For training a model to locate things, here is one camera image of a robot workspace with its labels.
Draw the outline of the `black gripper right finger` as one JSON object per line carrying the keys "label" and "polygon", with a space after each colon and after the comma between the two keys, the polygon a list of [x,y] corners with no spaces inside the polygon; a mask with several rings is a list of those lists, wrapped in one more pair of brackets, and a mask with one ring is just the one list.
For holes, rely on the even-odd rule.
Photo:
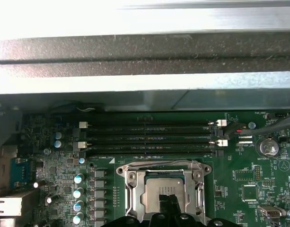
{"label": "black gripper right finger", "polygon": [[214,218],[203,224],[200,220],[192,216],[191,214],[183,213],[180,209],[178,199],[175,195],[170,195],[170,227],[230,227],[231,222]]}

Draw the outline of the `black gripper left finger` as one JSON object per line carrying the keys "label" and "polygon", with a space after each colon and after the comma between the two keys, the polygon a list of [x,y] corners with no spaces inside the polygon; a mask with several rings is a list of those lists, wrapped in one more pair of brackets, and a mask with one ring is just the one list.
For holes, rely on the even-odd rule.
{"label": "black gripper left finger", "polygon": [[170,196],[159,196],[159,213],[153,213],[149,220],[139,221],[132,216],[118,218],[105,227],[172,227],[173,226],[173,206]]}

